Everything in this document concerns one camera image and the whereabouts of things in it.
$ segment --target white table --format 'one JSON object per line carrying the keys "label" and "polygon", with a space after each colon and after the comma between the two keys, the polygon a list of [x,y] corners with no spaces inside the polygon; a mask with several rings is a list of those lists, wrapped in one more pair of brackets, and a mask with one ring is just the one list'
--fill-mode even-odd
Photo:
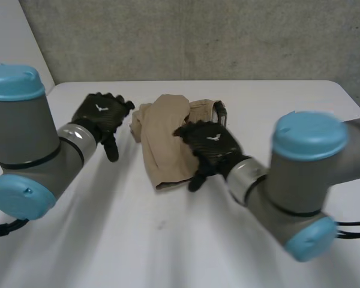
{"label": "white table", "polygon": [[[166,93],[221,99],[228,128],[263,164],[274,123],[288,112],[360,117],[344,90],[327,81],[97,82],[53,89],[56,126],[98,91],[137,107]],[[219,176],[195,194],[186,187],[155,192],[129,121],[117,132],[117,163],[99,147],[44,218],[0,238],[0,287],[360,287],[360,240],[337,239],[326,255],[298,263],[228,196]],[[338,221],[360,220],[360,180],[334,187],[326,211]],[[0,223],[11,220],[0,212]]]}

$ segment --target black stripe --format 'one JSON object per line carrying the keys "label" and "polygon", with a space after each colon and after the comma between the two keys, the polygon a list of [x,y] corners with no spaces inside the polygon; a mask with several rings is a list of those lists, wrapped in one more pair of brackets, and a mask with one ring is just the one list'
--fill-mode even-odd
{"label": "black stripe", "polygon": [[61,146],[59,144],[59,146],[57,147],[56,150],[54,150],[51,154],[48,154],[47,156],[45,156],[41,159],[38,159],[38,160],[35,160],[32,162],[27,162],[27,163],[20,163],[20,164],[5,164],[5,163],[0,162],[0,166],[3,169],[7,169],[7,170],[20,170],[20,169],[31,168],[34,166],[44,164],[44,163],[54,159],[60,153],[60,149],[61,149]]}
{"label": "black stripe", "polygon": [[80,156],[80,159],[82,160],[82,166],[84,166],[84,162],[85,162],[84,155],[83,155],[83,152],[80,150],[80,148],[75,143],[68,140],[67,138],[64,138],[64,137],[59,137],[59,138],[61,141],[64,141],[65,143],[68,143],[69,145],[71,145],[77,151],[77,153]]}
{"label": "black stripe", "polygon": [[248,206],[248,199],[251,195],[251,192],[254,190],[254,188],[260,184],[261,182],[263,182],[267,177],[267,174],[263,175],[263,176],[260,176],[256,179],[256,181],[254,181],[251,186],[249,186],[245,196],[244,196],[244,206],[247,207]]}
{"label": "black stripe", "polygon": [[279,205],[277,205],[275,202],[273,202],[266,193],[264,193],[265,197],[268,199],[268,201],[270,202],[270,204],[272,204],[272,206],[274,208],[276,208],[277,210],[279,210],[280,212],[290,215],[290,216],[294,216],[294,217],[303,217],[303,218],[308,218],[308,217],[313,217],[316,216],[318,213],[320,213],[322,210],[316,210],[316,211],[312,211],[312,212],[293,212],[291,210],[288,210],[286,208],[283,208]]}

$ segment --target black glove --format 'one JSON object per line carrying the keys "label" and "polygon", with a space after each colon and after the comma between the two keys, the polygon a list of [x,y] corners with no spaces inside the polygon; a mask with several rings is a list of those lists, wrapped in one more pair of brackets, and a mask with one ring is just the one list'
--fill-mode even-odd
{"label": "black glove", "polygon": [[191,122],[179,127],[173,135],[182,137],[199,159],[199,168],[188,185],[191,192],[197,191],[209,176],[222,174],[227,178],[237,163],[249,158],[220,123]]}
{"label": "black glove", "polygon": [[134,109],[131,101],[111,93],[89,94],[72,117],[72,123],[85,127],[95,137],[96,143],[104,145],[109,161],[119,159],[114,134],[124,118]]}

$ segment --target gray wall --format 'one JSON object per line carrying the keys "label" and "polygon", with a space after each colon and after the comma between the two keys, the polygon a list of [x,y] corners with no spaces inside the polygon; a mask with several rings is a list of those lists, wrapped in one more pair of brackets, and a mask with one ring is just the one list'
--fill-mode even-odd
{"label": "gray wall", "polygon": [[360,105],[360,0],[20,3],[56,83],[327,79]]}

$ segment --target khaki pants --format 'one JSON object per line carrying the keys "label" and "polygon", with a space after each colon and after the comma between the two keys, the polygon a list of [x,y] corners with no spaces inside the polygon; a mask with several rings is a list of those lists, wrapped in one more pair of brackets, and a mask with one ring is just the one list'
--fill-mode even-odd
{"label": "khaki pants", "polygon": [[183,95],[162,95],[133,113],[131,132],[135,141],[142,143],[144,164],[156,189],[176,186],[193,177],[199,161],[173,132],[187,122],[211,121],[217,101],[189,102]]}

